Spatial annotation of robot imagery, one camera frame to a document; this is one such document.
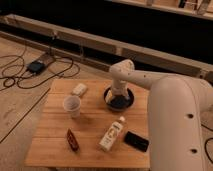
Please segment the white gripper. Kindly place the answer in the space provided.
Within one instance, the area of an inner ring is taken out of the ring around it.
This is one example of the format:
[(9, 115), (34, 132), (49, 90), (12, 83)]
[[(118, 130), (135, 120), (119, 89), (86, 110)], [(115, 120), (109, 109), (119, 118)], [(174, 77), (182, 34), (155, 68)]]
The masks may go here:
[(129, 99), (126, 81), (113, 80), (109, 90), (107, 91), (105, 100), (109, 103), (117, 96), (122, 96), (125, 100)]

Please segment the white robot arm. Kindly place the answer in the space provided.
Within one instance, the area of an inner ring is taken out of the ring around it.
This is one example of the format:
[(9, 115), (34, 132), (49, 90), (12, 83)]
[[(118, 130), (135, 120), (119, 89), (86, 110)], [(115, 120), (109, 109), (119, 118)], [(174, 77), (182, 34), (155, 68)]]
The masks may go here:
[(128, 82), (149, 91), (151, 171), (206, 171), (200, 114), (213, 106), (213, 86), (200, 78), (137, 70), (129, 59), (111, 65), (109, 73), (114, 95), (124, 95)]

